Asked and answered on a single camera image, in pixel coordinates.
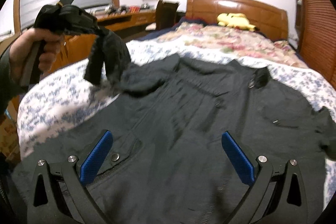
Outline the left forearm grey sleeve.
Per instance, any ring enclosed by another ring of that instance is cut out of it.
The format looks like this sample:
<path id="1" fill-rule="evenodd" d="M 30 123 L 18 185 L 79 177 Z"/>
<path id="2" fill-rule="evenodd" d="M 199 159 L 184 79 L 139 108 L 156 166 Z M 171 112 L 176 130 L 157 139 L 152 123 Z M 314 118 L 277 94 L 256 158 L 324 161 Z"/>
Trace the left forearm grey sleeve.
<path id="1" fill-rule="evenodd" d="M 21 87 L 10 76 L 10 59 L 9 59 L 10 47 L 8 47 L 1 56 L 1 71 L 0 71 L 0 90 L 1 90 L 1 115 L 5 113 L 5 110 L 9 102 L 16 96 L 26 93 L 28 87 Z"/>

